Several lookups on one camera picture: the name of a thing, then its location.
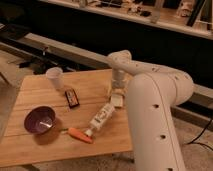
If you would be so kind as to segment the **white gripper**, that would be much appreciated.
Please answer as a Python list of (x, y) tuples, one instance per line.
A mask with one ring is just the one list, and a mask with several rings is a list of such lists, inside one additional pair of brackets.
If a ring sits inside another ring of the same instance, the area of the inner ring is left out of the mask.
[(126, 87), (126, 73), (123, 70), (113, 69), (111, 87), (108, 89), (108, 97), (113, 93), (124, 94)]

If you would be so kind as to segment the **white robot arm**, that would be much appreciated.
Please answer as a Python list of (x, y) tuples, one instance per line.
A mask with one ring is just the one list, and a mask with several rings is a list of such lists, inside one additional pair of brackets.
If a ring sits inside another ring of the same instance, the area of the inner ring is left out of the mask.
[(179, 69), (135, 61), (127, 50), (106, 57), (132, 78), (125, 97), (136, 171), (186, 171), (171, 108), (193, 94), (191, 76)]

